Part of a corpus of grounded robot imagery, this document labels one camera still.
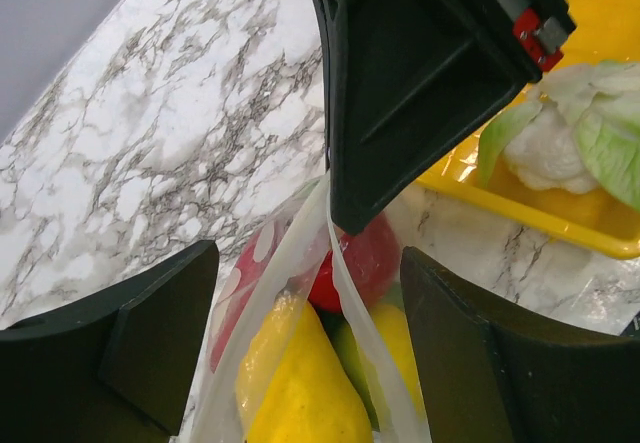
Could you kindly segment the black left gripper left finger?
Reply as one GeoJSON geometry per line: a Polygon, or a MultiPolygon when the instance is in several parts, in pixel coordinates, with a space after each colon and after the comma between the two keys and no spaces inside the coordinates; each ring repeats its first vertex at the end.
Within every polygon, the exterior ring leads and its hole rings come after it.
{"type": "Polygon", "coordinates": [[[217,279],[196,242],[1,333],[5,442],[166,442],[181,429],[217,279]]]}

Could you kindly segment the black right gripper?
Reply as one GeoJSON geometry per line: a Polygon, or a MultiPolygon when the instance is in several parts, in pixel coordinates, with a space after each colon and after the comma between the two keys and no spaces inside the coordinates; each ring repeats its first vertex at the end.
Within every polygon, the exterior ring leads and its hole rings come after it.
{"type": "Polygon", "coordinates": [[[312,1],[330,216],[351,235],[552,70],[576,29],[567,0],[312,1]]]}

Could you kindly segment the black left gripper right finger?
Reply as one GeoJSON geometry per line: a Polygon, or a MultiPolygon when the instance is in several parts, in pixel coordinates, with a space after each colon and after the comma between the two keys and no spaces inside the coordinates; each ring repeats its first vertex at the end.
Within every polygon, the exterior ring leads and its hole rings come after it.
{"type": "Polygon", "coordinates": [[[436,442],[635,442],[639,326],[609,335],[512,303],[415,247],[400,282],[436,442]]]}

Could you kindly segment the green yellow toy mango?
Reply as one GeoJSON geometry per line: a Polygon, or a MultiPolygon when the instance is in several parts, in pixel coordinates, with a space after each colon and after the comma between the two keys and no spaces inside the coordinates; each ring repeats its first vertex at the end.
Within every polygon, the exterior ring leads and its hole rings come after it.
{"type": "Polygon", "coordinates": [[[399,413],[409,407],[418,420],[426,420],[407,317],[400,307],[377,303],[368,317],[360,312],[342,319],[329,338],[374,430],[406,422],[399,413]]]}

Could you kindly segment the red toy apple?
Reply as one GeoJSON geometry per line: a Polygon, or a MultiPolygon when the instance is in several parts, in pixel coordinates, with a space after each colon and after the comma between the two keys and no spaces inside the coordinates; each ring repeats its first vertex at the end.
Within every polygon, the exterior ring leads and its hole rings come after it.
{"type": "MultiPolygon", "coordinates": [[[[222,318],[212,332],[210,367],[216,369],[231,333],[244,310],[255,284],[263,274],[279,238],[284,221],[272,220],[245,245],[227,278],[214,313],[222,318]]],[[[367,307],[376,303],[391,287],[400,263],[400,245],[385,214],[376,216],[356,236],[339,236],[340,249],[353,282],[367,307]]],[[[339,313],[341,305],[333,286],[332,254],[328,253],[315,278],[310,302],[321,310],[339,313]]]]}

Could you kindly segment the clear dotted zip top bag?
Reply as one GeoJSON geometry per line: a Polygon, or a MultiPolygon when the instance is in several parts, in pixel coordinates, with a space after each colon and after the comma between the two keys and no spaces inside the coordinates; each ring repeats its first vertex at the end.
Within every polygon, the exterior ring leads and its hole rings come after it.
{"type": "Polygon", "coordinates": [[[196,442],[427,442],[400,288],[417,222],[396,198],[357,236],[331,220],[329,179],[285,199],[217,298],[196,442]]]}

